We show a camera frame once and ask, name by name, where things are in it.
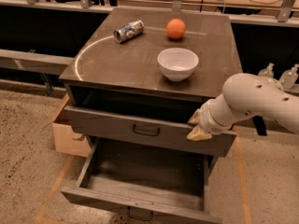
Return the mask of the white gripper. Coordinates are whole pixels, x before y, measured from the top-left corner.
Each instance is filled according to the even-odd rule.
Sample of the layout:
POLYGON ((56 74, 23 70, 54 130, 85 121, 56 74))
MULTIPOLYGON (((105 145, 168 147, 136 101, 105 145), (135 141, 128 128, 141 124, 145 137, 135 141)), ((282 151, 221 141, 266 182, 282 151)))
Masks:
POLYGON ((207 140, 212 134, 221 134, 231 128, 230 109, 223 99, 210 99, 193 113, 188 123, 196 125, 187 135, 188 140, 207 140))

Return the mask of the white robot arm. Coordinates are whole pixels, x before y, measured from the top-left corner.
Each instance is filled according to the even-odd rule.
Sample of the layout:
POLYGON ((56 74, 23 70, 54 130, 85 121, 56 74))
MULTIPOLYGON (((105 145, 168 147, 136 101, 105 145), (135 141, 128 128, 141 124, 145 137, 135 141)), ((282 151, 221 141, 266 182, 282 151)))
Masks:
POLYGON ((222 93, 209 99, 189 119, 191 141, 210 139, 228 131, 236 122, 255 116, 271 119, 299 134, 299 97, 288 94, 270 77, 236 74, 223 84, 222 93))

